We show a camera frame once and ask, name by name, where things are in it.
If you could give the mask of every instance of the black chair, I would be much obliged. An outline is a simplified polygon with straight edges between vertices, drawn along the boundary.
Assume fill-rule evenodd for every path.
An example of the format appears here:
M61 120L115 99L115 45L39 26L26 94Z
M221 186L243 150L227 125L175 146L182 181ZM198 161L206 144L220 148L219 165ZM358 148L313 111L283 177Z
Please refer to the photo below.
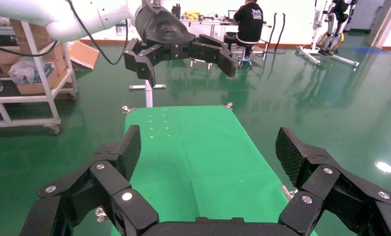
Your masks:
M246 59L245 55L247 50L250 50L250 52L252 52L253 46L255 46L256 44L247 44L247 43L238 42L237 45L243 47L243 52L241 56L236 57L236 60L239 61L239 67L242 67L244 62L247 62L249 63L250 68L252 68L252 62L250 61L250 58Z

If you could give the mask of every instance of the cart wheel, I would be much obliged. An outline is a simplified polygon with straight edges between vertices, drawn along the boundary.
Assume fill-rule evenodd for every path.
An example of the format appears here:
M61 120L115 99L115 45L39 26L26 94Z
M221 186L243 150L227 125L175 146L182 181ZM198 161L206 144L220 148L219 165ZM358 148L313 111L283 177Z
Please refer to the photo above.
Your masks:
M52 125L49 126L51 135L58 135L60 133L60 126L59 125Z
M78 93L77 92L76 93L71 93L71 99L72 99L72 101L78 100Z

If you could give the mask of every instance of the laptop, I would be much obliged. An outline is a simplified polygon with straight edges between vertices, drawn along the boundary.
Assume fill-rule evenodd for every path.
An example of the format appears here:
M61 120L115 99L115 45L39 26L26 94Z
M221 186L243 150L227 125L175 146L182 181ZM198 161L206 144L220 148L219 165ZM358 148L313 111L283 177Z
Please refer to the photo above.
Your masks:
M228 10L227 11L227 21L229 22L236 22L233 18L234 18L234 14L236 13L237 11L234 11L234 10Z

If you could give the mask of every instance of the green table surface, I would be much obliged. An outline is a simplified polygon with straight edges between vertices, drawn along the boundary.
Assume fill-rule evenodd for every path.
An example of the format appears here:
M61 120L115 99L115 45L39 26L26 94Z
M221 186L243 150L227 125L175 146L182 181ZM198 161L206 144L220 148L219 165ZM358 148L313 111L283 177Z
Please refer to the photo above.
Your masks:
M288 203L281 182L231 110L139 108L125 130L132 124L140 126L142 152L131 183L161 222L278 221ZM114 228L112 235L119 235Z

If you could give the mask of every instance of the stool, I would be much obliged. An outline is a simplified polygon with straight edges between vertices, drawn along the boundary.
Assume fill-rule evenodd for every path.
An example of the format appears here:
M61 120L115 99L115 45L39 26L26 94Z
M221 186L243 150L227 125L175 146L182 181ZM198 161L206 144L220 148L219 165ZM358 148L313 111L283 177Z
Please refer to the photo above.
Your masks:
M238 43L237 45L243 47L243 52L242 52L241 56L237 56L236 57L236 60L239 61L239 67L243 66L243 62L248 62L250 68L252 68L253 66L252 66L252 62L250 61L250 58L245 58L245 55L246 55L246 50L252 51L252 48L253 48L254 45L252 45L252 44L243 44L243 43Z

